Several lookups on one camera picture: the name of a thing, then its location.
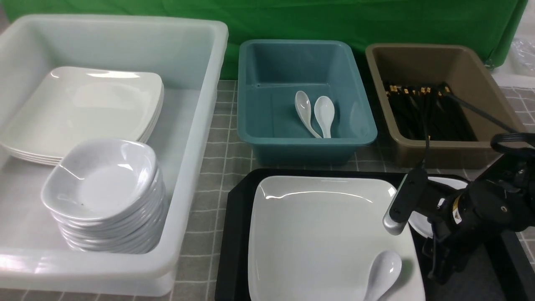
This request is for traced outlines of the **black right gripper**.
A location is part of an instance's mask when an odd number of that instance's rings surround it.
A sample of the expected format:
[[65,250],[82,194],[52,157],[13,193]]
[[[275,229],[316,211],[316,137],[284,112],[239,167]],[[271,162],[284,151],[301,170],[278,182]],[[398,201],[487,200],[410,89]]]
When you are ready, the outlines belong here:
[[463,190],[449,188],[442,198],[442,205],[428,215],[433,238],[423,253],[432,259],[428,278],[444,285],[466,268],[472,253],[502,231],[502,188],[470,184]]

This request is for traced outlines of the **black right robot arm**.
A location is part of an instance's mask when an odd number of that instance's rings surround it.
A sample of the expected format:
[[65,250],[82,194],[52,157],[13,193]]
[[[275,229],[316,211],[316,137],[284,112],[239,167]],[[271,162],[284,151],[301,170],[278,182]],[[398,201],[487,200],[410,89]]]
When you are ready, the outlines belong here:
[[463,189],[429,180],[424,200],[420,213],[433,232],[422,249],[432,261],[428,278],[445,284],[481,245],[533,227],[534,147],[503,154]]

